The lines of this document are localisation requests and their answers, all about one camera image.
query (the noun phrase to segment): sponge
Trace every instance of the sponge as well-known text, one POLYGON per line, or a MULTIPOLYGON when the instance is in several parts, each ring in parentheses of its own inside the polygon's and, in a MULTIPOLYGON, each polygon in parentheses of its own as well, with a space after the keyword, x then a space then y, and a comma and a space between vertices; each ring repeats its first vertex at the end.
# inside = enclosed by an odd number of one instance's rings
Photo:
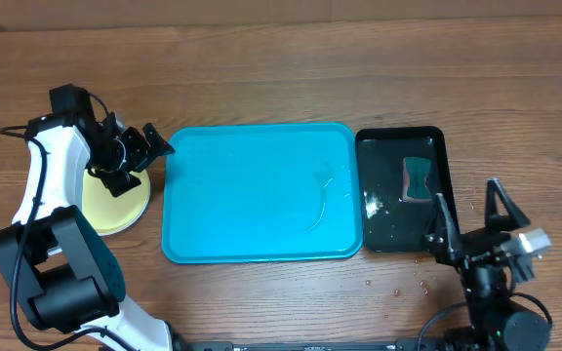
POLYGON ((403 164, 402 200, 422 203, 430 201, 426 179, 430 172, 430 160, 422 157, 405 157, 403 164))

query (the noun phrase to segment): yellow base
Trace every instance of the yellow base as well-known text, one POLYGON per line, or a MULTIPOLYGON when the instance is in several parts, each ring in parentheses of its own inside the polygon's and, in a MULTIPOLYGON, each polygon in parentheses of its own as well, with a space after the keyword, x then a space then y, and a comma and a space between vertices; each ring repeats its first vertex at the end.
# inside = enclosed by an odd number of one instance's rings
POLYGON ((144 213, 151 197, 151 182, 146 171, 132 172, 141 185, 115 198, 100 179, 84 172, 82 214, 99 235, 109 235, 125 230, 144 213))

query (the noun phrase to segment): table surface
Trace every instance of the table surface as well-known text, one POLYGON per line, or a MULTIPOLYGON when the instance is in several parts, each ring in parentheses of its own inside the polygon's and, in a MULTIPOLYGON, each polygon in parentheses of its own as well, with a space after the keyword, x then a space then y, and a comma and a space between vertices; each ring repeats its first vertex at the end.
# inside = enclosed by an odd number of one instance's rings
MULTIPOLYGON (((552 346, 562 349, 562 18, 0 33, 0 127, 50 111, 48 90, 71 82, 165 137, 200 125, 438 126, 462 230, 483 225, 485 179, 498 176, 551 235, 551 253, 521 291, 549 307, 552 346)), ((0 136, 0 228, 20 204, 28 164, 22 142, 0 136)), ((390 340, 417 335, 462 300, 453 269, 425 253, 177 266, 160 248, 164 167, 149 169, 146 214, 105 242, 129 295, 188 340, 390 340)), ((20 348, 8 294, 0 277, 0 350, 20 348)), ((34 340, 61 338, 24 327, 34 340)), ((96 347, 83 338, 69 349, 96 347)))

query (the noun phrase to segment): blue tray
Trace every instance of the blue tray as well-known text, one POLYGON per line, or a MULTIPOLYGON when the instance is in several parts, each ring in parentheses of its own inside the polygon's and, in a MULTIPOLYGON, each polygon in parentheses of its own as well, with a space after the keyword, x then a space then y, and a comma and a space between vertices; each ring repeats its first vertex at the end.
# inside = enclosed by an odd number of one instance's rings
POLYGON ((338 123, 194 127, 170 140, 162 250, 176 263, 345 258, 363 243, 338 123))

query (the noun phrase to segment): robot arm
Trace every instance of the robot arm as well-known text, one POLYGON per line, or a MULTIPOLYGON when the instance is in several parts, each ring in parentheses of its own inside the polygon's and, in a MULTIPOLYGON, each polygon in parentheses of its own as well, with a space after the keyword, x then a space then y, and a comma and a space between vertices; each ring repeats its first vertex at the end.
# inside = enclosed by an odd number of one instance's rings
MULTIPOLYGON (((140 172, 156 157, 174 152, 147 124, 146 137, 125 129, 112 112, 97 122, 90 95, 72 85, 50 91, 53 113, 29 121, 25 138, 46 151, 47 170, 41 204, 29 228, 20 263, 18 303, 38 330, 60 332, 102 329, 132 350, 172 351, 173 333, 126 294, 116 258, 81 214, 86 169, 101 179, 113 196, 140 184, 140 172), (67 264, 39 272, 35 266, 62 252, 67 264)), ((0 230, 0 272, 11 285, 18 237, 26 225, 39 184, 42 154, 28 143, 31 163, 27 186, 13 224, 0 230)), ((112 350, 126 350, 105 332, 90 332, 112 350)))
POLYGON ((437 263, 453 266, 461 275, 471 324, 446 331, 443 348, 545 349, 552 329, 549 312, 536 298, 514 292, 516 284, 535 278, 532 259, 541 258, 551 246, 545 231, 537 228, 511 236, 511 231, 528 227, 530 220, 496 178, 487 181, 484 228, 461 234, 442 194, 435 195, 433 204, 434 218, 423 238, 424 246, 437 263), (497 199, 502 201, 506 214, 498 212, 497 199), (506 283, 505 268, 511 272, 510 286, 506 283), (545 318, 511 300, 515 295, 537 304, 545 318))

